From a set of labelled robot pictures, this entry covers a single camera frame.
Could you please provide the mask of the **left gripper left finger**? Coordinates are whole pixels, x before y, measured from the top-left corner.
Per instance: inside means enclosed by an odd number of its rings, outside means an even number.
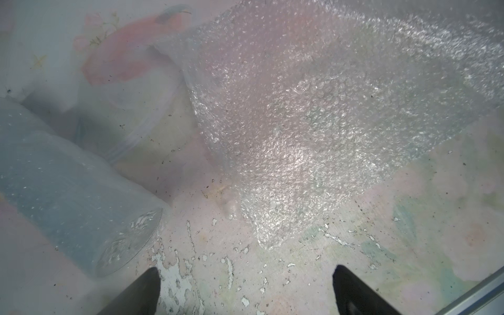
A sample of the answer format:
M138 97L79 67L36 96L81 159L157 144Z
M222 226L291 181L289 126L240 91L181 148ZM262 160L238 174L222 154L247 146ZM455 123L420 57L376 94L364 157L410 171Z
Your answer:
M160 293L159 270L151 267L97 314L155 315Z

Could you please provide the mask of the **clear bubble wrap sheet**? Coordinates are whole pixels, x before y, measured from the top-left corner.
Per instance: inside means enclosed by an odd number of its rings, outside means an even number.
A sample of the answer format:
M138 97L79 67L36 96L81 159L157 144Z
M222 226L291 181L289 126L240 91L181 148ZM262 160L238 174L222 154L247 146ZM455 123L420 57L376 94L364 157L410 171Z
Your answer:
M156 48L266 248L503 104L502 1L243 1Z

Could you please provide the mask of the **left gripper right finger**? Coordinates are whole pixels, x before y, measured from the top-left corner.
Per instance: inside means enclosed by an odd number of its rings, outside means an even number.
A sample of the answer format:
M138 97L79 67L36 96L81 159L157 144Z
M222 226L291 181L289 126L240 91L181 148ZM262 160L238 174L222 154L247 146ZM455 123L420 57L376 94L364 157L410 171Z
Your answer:
M337 265L332 277L336 304L340 314L400 315L399 311L346 266Z

